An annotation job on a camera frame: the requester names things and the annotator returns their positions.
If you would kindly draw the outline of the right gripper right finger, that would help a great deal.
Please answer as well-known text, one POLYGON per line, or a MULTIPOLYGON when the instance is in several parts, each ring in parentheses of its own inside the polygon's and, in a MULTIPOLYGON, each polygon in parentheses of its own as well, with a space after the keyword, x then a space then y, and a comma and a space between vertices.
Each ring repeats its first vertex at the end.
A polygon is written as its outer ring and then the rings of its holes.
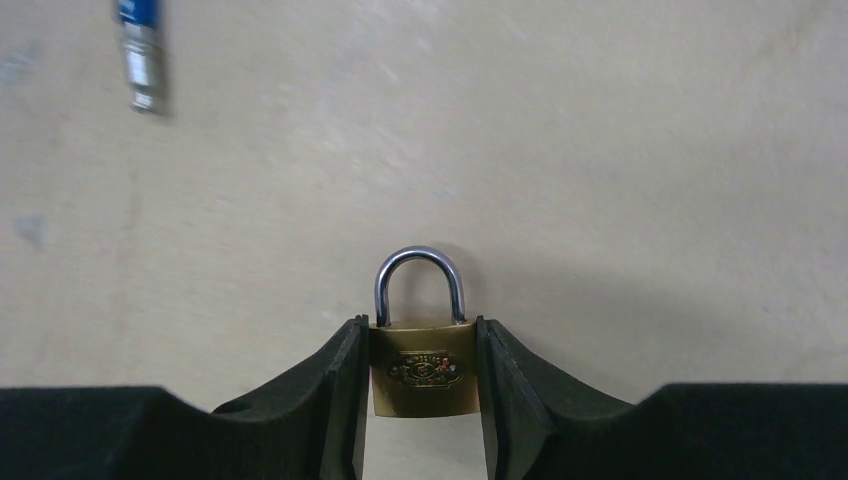
POLYGON ((477 322, 492 479, 843 479, 843 384, 676 383, 630 404, 477 322))

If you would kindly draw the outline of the blue cable lock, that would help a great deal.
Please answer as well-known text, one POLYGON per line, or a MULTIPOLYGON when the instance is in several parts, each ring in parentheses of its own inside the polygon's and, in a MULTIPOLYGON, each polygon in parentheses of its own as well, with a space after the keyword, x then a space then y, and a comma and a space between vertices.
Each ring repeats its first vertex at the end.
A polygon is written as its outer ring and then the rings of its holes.
POLYGON ((166 77, 161 1, 118 0, 115 12, 132 107, 142 113, 163 114, 166 77))

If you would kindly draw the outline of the brass padlock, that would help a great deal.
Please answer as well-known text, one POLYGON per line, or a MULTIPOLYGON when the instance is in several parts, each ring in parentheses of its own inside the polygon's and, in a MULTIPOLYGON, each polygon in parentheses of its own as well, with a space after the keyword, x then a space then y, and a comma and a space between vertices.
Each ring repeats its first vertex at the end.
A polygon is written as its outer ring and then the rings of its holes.
POLYGON ((480 411, 476 326, 466 317, 461 276, 444 253, 408 246, 391 254, 375 278, 376 321, 370 326, 374 412, 380 417, 441 418, 480 411), (394 321, 389 285, 403 264, 424 260, 447 281, 448 320, 394 321))

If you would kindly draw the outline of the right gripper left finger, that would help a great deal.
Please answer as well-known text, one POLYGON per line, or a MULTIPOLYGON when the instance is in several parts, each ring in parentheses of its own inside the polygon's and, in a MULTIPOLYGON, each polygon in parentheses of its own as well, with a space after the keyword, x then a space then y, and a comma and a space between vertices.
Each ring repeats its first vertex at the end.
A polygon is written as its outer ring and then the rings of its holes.
POLYGON ((5 388, 5 479, 358 479, 368 319, 206 412, 155 386, 5 388))

